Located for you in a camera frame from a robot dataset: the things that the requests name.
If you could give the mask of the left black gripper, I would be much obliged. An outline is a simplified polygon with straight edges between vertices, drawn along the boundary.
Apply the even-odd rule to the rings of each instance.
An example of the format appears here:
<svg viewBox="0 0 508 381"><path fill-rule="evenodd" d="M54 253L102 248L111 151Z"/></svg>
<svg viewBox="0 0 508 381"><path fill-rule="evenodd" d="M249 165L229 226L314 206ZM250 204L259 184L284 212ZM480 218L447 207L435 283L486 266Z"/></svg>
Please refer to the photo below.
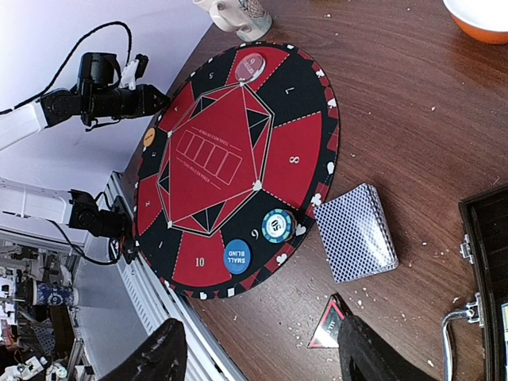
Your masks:
<svg viewBox="0 0 508 381"><path fill-rule="evenodd" d="M88 127L100 127L98 119L114 121L152 116L169 104L169 97L151 84L138 84L135 90L121 89L121 72L113 53L88 52L81 58L77 91L80 117Z"/></svg>

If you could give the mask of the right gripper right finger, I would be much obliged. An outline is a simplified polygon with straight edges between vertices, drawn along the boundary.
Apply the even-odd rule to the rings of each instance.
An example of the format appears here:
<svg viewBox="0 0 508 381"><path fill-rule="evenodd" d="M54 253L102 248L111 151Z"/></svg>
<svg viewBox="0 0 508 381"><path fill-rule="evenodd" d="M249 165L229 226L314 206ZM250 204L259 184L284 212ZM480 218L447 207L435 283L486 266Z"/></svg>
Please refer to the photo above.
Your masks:
<svg viewBox="0 0 508 381"><path fill-rule="evenodd" d="M401 356L359 316L344 318L337 341L343 380L434 380Z"/></svg>

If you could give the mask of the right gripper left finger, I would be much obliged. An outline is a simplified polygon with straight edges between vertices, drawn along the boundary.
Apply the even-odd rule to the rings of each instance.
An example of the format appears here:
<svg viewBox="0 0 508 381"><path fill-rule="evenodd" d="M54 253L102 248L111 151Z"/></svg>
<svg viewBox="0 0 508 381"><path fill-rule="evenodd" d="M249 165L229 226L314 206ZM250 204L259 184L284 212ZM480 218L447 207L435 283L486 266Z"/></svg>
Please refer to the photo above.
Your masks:
<svg viewBox="0 0 508 381"><path fill-rule="evenodd" d="M183 323L168 318L101 380L184 380L186 371L187 341Z"/></svg>

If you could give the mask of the orange big blind button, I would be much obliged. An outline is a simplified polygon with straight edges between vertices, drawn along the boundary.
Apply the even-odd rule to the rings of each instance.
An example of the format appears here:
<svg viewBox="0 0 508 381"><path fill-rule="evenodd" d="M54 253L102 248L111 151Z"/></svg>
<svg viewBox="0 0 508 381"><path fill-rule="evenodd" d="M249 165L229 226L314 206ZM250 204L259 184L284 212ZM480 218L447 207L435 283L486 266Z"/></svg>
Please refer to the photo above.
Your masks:
<svg viewBox="0 0 508 381"><path fill-rule="evenodd" d="M143 138L144 150L153 144L155 138L156 138L156 129L151 127L146 131Z"/></svg>

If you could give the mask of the blue playing card deck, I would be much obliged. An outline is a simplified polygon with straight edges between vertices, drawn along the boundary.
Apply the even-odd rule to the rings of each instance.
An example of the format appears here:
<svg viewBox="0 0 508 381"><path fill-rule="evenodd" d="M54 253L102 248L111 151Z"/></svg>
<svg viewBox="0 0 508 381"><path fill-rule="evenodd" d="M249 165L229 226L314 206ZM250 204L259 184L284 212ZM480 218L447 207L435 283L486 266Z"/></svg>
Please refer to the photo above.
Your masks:
<svg viewBox="0 0 508 381"><path fill-rule="evenodd" d="M314 209L334 281L346 283L394 270L398 257L379 194L362 183Z"/></svg>

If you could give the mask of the teal poker chip stack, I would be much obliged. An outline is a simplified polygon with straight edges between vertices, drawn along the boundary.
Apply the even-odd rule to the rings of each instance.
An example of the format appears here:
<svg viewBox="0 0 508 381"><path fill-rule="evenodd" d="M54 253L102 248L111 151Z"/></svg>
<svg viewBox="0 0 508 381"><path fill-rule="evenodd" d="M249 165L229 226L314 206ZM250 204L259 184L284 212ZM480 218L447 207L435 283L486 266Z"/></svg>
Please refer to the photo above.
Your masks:
<svg viewBox="0 0 508 381"><path fill-rule="evenodd" d="M268 211L262 220L262 234L272 243L279 244L290 240L294 236L296 222L289 210L273 209Z"/></svg>

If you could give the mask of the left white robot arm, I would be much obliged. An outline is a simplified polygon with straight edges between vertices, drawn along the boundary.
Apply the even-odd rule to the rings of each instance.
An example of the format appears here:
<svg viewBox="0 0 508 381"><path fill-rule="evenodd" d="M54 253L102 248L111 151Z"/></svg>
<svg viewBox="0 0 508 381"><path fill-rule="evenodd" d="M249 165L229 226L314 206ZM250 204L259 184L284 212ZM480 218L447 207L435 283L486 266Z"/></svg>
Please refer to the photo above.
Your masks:
<svg viewBox="0 0 508 381"><path fill-rule="evenodd" d="M151 117L167 95L140 78L148 57L121 66L113 53L83 54L76 84L49 89L1 113L1 211L117 243L137 254L133 219L100 189L127 164L134 140L120 122Z"/></svg>

